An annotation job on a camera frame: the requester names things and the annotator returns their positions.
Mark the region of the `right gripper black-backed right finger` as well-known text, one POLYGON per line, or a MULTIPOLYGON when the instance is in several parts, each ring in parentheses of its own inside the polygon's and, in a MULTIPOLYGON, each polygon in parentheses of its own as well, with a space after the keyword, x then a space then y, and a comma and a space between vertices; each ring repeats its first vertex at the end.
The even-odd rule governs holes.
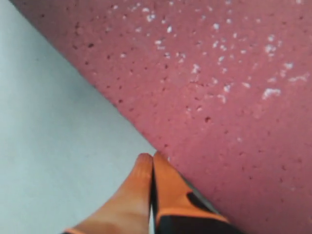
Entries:
POLYGON ((225 216, 204 204, 160 152, 153 156, 151 202, 156 234, 240 234, 225 216))

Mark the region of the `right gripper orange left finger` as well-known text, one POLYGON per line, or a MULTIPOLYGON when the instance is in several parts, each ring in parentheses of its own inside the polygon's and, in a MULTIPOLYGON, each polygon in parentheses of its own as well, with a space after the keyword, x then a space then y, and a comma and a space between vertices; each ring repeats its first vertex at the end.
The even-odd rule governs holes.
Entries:
POLYGON ((151 208, 153 158, 139 154, 133 169, 92 215, 64 230, 65 234, 147 234, 151 208))

